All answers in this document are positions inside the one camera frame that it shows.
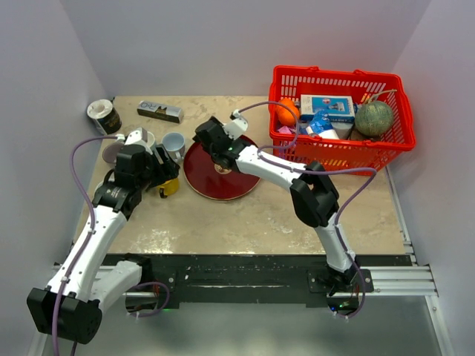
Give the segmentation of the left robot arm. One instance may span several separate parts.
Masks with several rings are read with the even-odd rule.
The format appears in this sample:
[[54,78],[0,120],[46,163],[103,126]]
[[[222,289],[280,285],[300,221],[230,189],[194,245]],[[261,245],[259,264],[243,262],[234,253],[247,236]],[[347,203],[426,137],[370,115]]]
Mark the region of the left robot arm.
[[179,170],[162,145],[120,148],[114,168],[94,197],[86,199],[89,217],[65,262],[46,287],[34,288],[27,296],[33,322],[39,332],[51,335],[55,352],[59,339],[89,343],[105,312],[128,290],[158,286],[169,291],[155,280],[145,257],[129,255],[101,279],[96,274],[111,243],[141,203],[143,192],[177,178]]

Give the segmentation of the yellow mug black handle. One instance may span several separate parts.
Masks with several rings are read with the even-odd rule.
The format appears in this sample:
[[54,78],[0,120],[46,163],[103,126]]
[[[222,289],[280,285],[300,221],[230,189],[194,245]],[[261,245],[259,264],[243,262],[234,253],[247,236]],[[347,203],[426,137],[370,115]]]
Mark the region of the yellow mug black handle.
[[179,189],[180,180],[178,178],[170,179],[157,186],[158,194],[161,199],[166,199],[171,195],[176,194]]

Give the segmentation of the light blue faceted mug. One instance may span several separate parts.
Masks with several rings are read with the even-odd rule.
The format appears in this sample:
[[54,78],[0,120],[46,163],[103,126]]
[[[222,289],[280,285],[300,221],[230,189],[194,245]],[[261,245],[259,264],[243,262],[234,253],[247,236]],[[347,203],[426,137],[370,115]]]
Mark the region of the light blue faceted mug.
[[156,148],[155,136],[150,131],[147,132],[146,145],[150,149],[150,151],[153,151]]

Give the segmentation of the grey footed mug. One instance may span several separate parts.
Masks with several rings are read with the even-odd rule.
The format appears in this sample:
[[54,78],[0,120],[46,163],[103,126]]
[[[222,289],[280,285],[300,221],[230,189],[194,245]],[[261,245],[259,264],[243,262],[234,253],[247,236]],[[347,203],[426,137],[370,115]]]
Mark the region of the grey footed mug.
[[176,162],[183,161],[186,152],[185,137],[178,132],[167,133],[162,138],[162,145],[167,150],[170,157]]

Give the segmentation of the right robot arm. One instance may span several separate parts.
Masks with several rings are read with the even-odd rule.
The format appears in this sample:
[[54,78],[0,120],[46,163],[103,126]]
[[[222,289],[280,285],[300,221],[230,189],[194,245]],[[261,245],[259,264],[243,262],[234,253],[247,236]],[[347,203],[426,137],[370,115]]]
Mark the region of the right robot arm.
[[197,126],[193,140],[222,168],[266,180],[289,192],[295,215],[315,229],[324,247],[330,281],[339,291],[348,291],[364,282],[356,254],[348,246],[339,222],[339,194],[323,166],[290,162],[263,152],[243,139],[248,127],[245,119],[233,119],[224,125],[211,117]]

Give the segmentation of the lilac mug black handle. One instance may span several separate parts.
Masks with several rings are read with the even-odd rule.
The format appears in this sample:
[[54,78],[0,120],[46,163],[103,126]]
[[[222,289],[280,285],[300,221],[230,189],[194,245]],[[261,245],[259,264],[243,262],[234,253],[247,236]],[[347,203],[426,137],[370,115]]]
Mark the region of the lilac mug black handle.
[[121,142],[113,142],[108,145],[102,152],[102,159],[108,164],[114,164],[117,160],[117,154],[122,148]]

